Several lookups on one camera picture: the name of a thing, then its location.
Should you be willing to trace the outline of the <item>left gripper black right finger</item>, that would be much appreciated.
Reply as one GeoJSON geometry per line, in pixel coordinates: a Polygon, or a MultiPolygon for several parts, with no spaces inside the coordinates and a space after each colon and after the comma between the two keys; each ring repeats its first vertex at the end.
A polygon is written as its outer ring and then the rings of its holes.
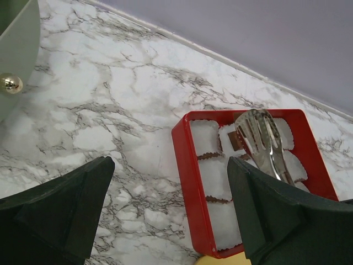
{"type": "Polygon", "coordinates": [[[352,264],[352,200],[308,193],[235,157],[227,174],[252,264],[352,264]]]}

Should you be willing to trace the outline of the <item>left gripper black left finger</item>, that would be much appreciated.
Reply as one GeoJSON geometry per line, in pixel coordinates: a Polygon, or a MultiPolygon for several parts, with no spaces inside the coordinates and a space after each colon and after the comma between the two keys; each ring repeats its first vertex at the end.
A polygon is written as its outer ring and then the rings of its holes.
{"type": "Polygon", "coordinates": [[[1,199],[1,264],[84,264],[115,170],[98,157],[1,199]]]}

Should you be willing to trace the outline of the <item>dark chocolate piece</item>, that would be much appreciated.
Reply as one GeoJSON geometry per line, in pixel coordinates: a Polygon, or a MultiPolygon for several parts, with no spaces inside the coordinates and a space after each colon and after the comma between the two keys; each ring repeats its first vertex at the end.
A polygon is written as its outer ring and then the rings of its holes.
{"type": "Polygon", "coordinates": [[[232,145],[232,148],[234,151],[244,149],[236,131],[229,132],[228,137],[229,137],[229,140],[231,142],[231,145],[232,145]]]}

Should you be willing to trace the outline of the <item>clear and metal tongs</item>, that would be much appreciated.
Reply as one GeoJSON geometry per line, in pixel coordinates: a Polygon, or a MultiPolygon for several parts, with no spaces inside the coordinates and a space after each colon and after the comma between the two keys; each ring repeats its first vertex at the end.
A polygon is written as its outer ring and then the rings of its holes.
{"type": "Polygon", "coordinates": [[[282,139],[272,115],[266,109],[250,109],[234,121],[246,153],[262,172],[294,186],[284,160],[282,139]]]}

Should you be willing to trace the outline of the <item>red chocolate box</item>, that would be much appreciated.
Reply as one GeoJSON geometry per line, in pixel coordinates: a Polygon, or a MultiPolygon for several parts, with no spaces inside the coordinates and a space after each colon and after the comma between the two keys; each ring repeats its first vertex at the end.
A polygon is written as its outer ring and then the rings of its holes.
{"type": "MultiPolygon", "coordinates": [[[[192,246],[196,252],[217,259],[241,253],[244,247],[238,245],[221,251],[216,248],[190,122],[192,120],[213,120],[219,125],[228,125],[242,113],[242,110],[195,110],[186,113],[172,129],[192,246]]],[[[327,199],[338,200],[305,113],[300,109],[270,109],[269,113],[274,118],[285,119],[289,124],[295,142],[292,153],[300,160],[308,173],[308,180],[304,184],[309,191],[327,199]]]]}

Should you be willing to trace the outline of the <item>yellow plastic tray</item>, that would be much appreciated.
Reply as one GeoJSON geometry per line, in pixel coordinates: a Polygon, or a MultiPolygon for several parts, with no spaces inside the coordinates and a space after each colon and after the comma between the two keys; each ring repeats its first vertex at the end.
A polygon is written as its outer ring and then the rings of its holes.
{"type": "Polygon", "coordinates": [[[219,258],[211,256],[202,256],[194,264],[195,265],[251,265],[251,261],[246,258],[244,247],[242,244],[218,252],[219,258]]]}

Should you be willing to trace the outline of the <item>grey green drawer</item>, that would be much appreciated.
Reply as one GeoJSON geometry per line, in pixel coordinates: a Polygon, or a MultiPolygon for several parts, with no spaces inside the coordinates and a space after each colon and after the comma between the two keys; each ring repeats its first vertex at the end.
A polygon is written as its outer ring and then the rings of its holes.
{"type": "Polygon", "coordinates": [[[39,42],[38,1],[1,1],[1,120],[26,90],[39,42]]]}

